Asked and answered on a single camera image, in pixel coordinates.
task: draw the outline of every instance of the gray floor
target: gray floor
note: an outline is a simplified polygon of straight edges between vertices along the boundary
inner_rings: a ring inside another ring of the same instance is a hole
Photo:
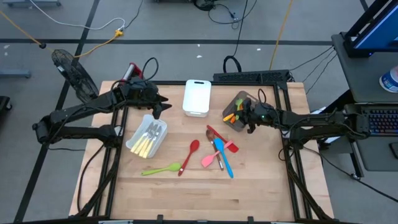
[[[44,10],[62,22],[85,24],[94,0],[61,1],[63,6],[45,7]],[[114,18],[129,21],[135,14],[139,0],[101,0],[96,11],[93,27]],[[223,1],[239,16],[244,1]],[[288,0],[259,0],[257,7],[245,20],[242,39],[276,40]],[[9,17],[36,38],[80,39],[82,29],[57,25],[38,10],[8,8],[0,5]],[[214,18],[228,20],[222,9],[213,13]],[[363,13],[359,0],[295,0],[287,21],[283,40],[323,40],[349,29]],[[89,39],[108,39],[119,24],[111,24],[103,30],[91,30]],[[0,39],[25,39],[8,21],[0,19]],[[237,30],[229,25],[218,25],[209,21],[206,12],[201,12],[187,3],[153,3],[145,0],[142,11],[132,26],[125,31],[124,40],[164,39],[236,39]],[[85,44],[83,52],[93,44]],[[77,44],[49,44],[53,49],[65,49],[75,53]],[[240,45],[237,58],[243,70],[267,70],[273,45]],[[292,68],[327,49],[317,45],[281,45],[274,60],[273,69]],[[187,80],[197,78],[211,80],[214,73],[222,72],[222,61],[232,54],[234,45],[201,44],[113,44],[98,49],[80,60],[94,81],[121,78],[129,62],[138,65],[149,57],[157,57],[160,70],[156,80]],[[320,60],[294,71],[294,77],[302,81]],[[309,89],[325,62],[305,82]],[[0,95],[12,98],[13,110],[1,124],[0,129],[0,222],[12,222],[24,193],[40,145],[31,126],[43,115],[55,108],[63,78],[54,67],[50,54],[34,44],[2,44],[0,42],[0,68],[25,68],[32,72],[31,79],[0,80]],[[228,70],[234,71],[232,65]],[[312,110],[326,106],[348,89],[338,60],[332,61],[323,76],[308,94]],[[78,103],[74,93],[68,93],[65,106]],[[91,118],[79,121],[79,125],[90,125]],[[83,149],[84,141],[65,141],[63,146]],[[352,172],[349,155],[336,154],[339,147],[348,147],[346,142],[335,146],[326,155],[340,167]],[[25,221],[50,218],[65,218],[68,215],[72,195],[77,182],[82,152],[49,152],[42,173],[28,207]],[[398,213],[394,202],[364,188],[325,165],[331,202],[335,216],[348,222],[397,223]],[[365,182],[398,197],[398,174],[366,172]]]

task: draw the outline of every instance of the fan grille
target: fan grille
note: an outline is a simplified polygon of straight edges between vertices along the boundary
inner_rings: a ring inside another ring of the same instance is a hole
[[[78,60],[66,50],[54,50],[51,55],[54,64],[62,67],[62,76],[76,91],[76,96],[84,103],[98,97],[99,91],[94,81]]]

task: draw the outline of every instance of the blue label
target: blue label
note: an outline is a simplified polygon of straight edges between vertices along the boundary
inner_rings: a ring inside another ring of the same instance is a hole
[[[392,77],[391,77],[391,73],[387,72],[386,74],[384,74],[381,77],[381,81],[383,83],[383,85],[391,90],[391,91],[398,91],[398,82],[396,82]]]

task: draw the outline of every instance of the computer monitor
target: computer monitor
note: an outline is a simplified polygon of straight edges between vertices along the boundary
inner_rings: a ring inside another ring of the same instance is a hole
[[[344,37],[350,57],[398,52],[398,1],[376,0]]]

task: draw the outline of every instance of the wooden table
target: wooden table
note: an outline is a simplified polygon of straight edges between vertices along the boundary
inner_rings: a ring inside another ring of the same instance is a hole
[[[103,82],[101,92],[108,91],[112,82]],[[229,220],[245,221],[253,216],[255,221],[294,221],[292,203],[285,163],[278,159],[282,149],[280,133],[274,128],[257,127],[253,134],[236,131],[223,124],[221,113],[234,96],[245,90],[257,96],[258,86],[213,86],[211,88],[210,112],[206,118],[185,116],[182,110],[183,85],[158,85],[159,93],[169,98],[173,105],[164,111],[161,119],[169,127],[161,147],[152,159],[143,159],[131,153],[123,145],[118,178],[114,192],[111,218],[114,219],[156,219],[163,214],[165,220]],[[302,83],[288,83],[292,110],[307,114],[308,103]],[[267,102],[275,106],[272,87],[263,86]],[[280,91],[282,105],[283,94]],[[131,138],[142,121],[142,116],[152,111],[129,110],[124,141]],[[93,126],[111,122],[112,114],[97,114]],[[230,179],[227,171],[220,171],[217,162],[204,169],[200,161],[214,153],[208,142],[206,125],[214,127],[226,139],[232,139],[239,147],[237,153],[226,151],[234,172]],[[194,140],[200,141],[181,177],[176,172],[161,172],[142,177],[141,171],[168,166],[172,162],[183,163]],[[100,147],[98,140],[88,140],[83,163]],[[317,149],[315,141],[307,147]],[[321,160],[318,155],[301,151],[302,164],[308,191],[329,215],[333,216]],[[81,204],[93,195],[103,162],[104,150],[88,167],[83,180]],[[70,214],[77,212],[75,196]],[[107,190],[103,194],[101,209],[104,211]]]

